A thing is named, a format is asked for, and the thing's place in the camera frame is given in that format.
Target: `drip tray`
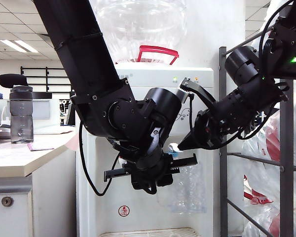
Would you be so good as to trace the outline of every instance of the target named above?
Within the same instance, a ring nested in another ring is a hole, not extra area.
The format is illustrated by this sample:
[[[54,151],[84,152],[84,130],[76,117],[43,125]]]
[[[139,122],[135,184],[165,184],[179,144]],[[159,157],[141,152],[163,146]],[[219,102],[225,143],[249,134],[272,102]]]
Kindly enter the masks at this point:
[[[201,237],[191,228],[105,233],[100,237]]]

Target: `lock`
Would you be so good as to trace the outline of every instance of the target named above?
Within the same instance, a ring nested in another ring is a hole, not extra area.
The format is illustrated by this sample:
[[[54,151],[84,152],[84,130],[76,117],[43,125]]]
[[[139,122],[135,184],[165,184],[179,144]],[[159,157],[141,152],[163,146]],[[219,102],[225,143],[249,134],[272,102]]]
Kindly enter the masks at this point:
[[[11,197],[3,197],[1,203],[5,207],[11,207],[13,205],[13,198]]]

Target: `ceiling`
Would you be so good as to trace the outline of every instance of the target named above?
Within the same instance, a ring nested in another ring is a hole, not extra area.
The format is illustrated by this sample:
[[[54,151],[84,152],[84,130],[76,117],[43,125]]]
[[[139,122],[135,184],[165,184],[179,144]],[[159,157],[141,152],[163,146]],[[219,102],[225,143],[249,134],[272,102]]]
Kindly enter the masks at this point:
[[[246,39],[259,32],[270,0],[246,0]]]
[[[270,0],[246,0],[246,38],[264,22]],[[0,42],[0,59],[59,60],[51,45],[39,34],[47,31],[32,0],[0,0],[0,40],[23,40],[39,53],[22,53]]]

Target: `ceiling light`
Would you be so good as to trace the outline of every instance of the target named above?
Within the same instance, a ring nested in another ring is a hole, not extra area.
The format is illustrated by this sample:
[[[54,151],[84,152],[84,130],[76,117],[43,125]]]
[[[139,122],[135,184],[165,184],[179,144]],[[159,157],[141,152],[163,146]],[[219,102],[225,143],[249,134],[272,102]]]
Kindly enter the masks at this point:
[[[26,48],[27,50],[29,50],[32,53],[38,53],[38,51],[36,49],[34,49],[32,46],[28,45],[27,43],[25,43],[22,40],[15,40],[16,43],[18,43],[19,45],[21,45],[22,47]]]
[[[17,46],[16,44],[12,43],[9,40],[0,40],[2,43],[5,43],[6,45],[10,46],[11,48],[14,48],[15,50],[22,52],[22,53],[26,53],[26,51],[24,49],[22,49],[21,47]]]

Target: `plastic bag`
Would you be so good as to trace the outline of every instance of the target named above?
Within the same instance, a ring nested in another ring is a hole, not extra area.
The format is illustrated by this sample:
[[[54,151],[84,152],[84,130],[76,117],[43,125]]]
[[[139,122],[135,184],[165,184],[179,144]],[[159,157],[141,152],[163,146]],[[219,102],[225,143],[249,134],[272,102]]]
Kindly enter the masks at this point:
[[[294,165],[296,165],[296,81],[294,97]],[[279,115],[280,111],[276,112],[256,136],[243,143],[242,154],[268,160],[280,160]],[[279,167],[256,161],[244,162],[245,174],[250,186],[273,200],[274,205],[278,208]],[[296,173],[294,175],[294,207],[296,207]]]
[[[261,224],[274,237],[280,235],[280,211],[274,205],[260,205],[259,213],[253,217],[255,221]],[[265,237],[251,222],[248,222],[242,234],[243,237]],[[294,210],[294,236],[296,237],[296,209]]]

